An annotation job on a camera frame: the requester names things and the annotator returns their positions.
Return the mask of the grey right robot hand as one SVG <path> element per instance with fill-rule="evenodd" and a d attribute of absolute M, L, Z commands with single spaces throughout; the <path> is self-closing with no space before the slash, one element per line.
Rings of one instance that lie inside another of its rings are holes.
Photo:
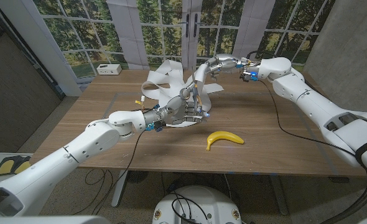
<path fill-rule="evenodd" d="M 209 73 L 212 79 L 216 80 L 219 72 L 229 72 L 234 68 L 241 69 L 240 79 L 244 82 L 258 81 L 258 70 L 251 70 L 251 67 L 257 67 L 260 61 L 252 61 L 246 57 L 235 57 L 231 54 L 216 54 L 205 62 L 207 68 L 205 73 Z"/>

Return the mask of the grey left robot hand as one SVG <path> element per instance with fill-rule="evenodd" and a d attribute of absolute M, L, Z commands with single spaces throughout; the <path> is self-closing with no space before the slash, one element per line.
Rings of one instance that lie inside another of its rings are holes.
<path fill-rule="evenodd" d="M 203 110 L 196 82 L 180 90 L 164 107 L 144 113 L 147 130 L 162 131 L 168 124 L 182 124 L 188 118 L 193 122 L 202 122 L 203 117 L 210 115 Z"/>

